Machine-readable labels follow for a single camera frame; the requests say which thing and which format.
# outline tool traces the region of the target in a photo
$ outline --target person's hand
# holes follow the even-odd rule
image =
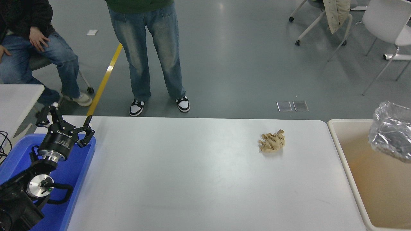
[[[32,26],[30,28],[30,43],[41,52],[44,52],[43,45],[48,47],[46,41],[50,41],[47,37],[43,35],[43,33],[37,28]]]
[[[8,56],[12,55],[4,46],[0,45],[0,63],[1,63],[1,58],[3,57],[3,54],[6,54]]]

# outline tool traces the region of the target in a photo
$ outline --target light blue jeans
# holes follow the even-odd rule
[[[141,14],[121,14],[109,8],[111,23],[123,45],[130,68],[134,99],[147,101],[150,96],[146,30],[151,33],[163,70],[169,95],[179,99],[185,94],[182,85],[179,36],[174,3],[168,7]]]
[[[44,52],[38,52],[30,41],[17,35],[8,35],[1,43],[11,56],[3,54],[0,63],[0,78],[4,83],[14,84],[42,84],[32,75],[29,67],[30,52],[37,52],[44,55],[57,66],[61,79],[62,92],[72,98],[80,96],[77,84],[77,74],[79,73],[79,58],[66,41],[57,33],[53,32],[47,42],[48,47],[44,47]],[[60,100],[60,94],[46,86],[38,102],[43,105],[50,105]]]

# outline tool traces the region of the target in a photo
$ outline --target robotic arm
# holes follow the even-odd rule
[[[49,112],[53,123],[37,149],[38,155],[35,154],[35,147],[32,148],[31,166],[0,185],[0,231],[30,230],[44,218],[41,209],[46,203],[65,203],[73,192],[71,185],[55,183],[50,172],[56,170],[58,161],[68,159],[75,143],[80,148],[89,143],[94,135],[94,130],[89,125],[92,116],[88,116],[84,125],[77,128],[63,120],[58,104],[54,103],[42,109],[36,126],[45,127],[50,123],[47,119]],[[85,132],[85,137],[81,140],[78,136],[80,132]],[[54,188],[67,191],[64,199],[50,199]]]

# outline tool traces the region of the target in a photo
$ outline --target gray floor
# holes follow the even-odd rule
[[[79,56],[81,70],[95,90],[118,46],[103,0],[50,0],[53,25]],[[327,58],[340,43],[345,26],[335,34],[325,18],[296,46],[297,37],[320,11],[305,4],[288,21],[301,0],[175,0],[180,29],[183,84],[191,111],[180,113],[168,97],[160,64],[148,33],[152,97],[142,116],[191,118],[371,119],[382,101],[411,107],[411,67],[394,79],[407,62],[394,61],[365,96],[361,93],[386,64],[384,53],[394,46],[377,40],[360,25],[338,54]],[[359,0],[367,5],[367,0]],[[353,22],[364,12],[351,12]],[[86,36],[90,29],[96,36]],[[411,54],[409,47],[402,54]],[[34,76],[60,88],[57,71],[49,65]],[[79,79],[81,88],[85,84]],[[122,51],[94,112],[96,116],[128,116],[133,99],[128,63]],[[308,112],[279,112],[276,101],[306,101]],[[63,104],[70,115],[85,115],[88,108]]]

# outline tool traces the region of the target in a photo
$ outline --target chair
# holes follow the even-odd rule
[[[293,22],[294,21],[294,15],[297,13],[297,11],[302,7],[302,5],[304,5],[304,3],[307,0],[303,0],[300,5],[291,13],[290,17],[289,17],[289,21]],[[324,3],[322,0],[308,0],[308,3],[310,5],[312,5],[315,8],[318,8],[321,10],[321,14],[320,16],[318,16],[318,18],[307,28],[305,29],[305,31],[297,38],[296,41],[296,45],[299,46],[301,43],[301,39],[315,26],[318,24],[318,22],[324,17],[325,14],[325,7],[324,7]],[[357,7],[357,2],[355,0],[351,0],[351,4],[350,4],[350,9],[353,9]],[[343,46],[345,46],[347,44],[347,41],[345,40],[348,32],[350,31],[350,26],[351,26],[351,22],[353,20],[353,17],[351,14],[348,14],[348,25],[347,25],[347,29],[345,31],[345,35],[344,35],[344,39],[343,41]]]
[[[48,58],[40,55],[39,53],[35,51],[30,53],[29,66],[32,71],[43,68],[50,64],[51,64],[51,61]],[[87,79],[84,77],[84,75],[81,73],[80,70],[79,70],[79,75],[83,78],[84,82],[87,85],[87,92],[90,94],[94,93],[94,88],[89,84],[89,82],[87,81]]]
[[[364,24],[365,28],[373,34],[376,38],[368,50],[366,56],[374,46],[378,39],[391,43],[396,47],[395,57],[399,52],[399,46],[411,45],[411,27],[407,26],[407,22],[411,17],[411,2],[406,0],[372,0],[367,10],[364,12],[363,20],[357,22],[351,32],[358,24]],[[335,55],[342,43],[337,47],[328,61]],[[385,67],[380,73],[371,81],[371,83],[364,90],[363,94],[371,87],[388,65],[392,62],[392,57],[389,59]]]

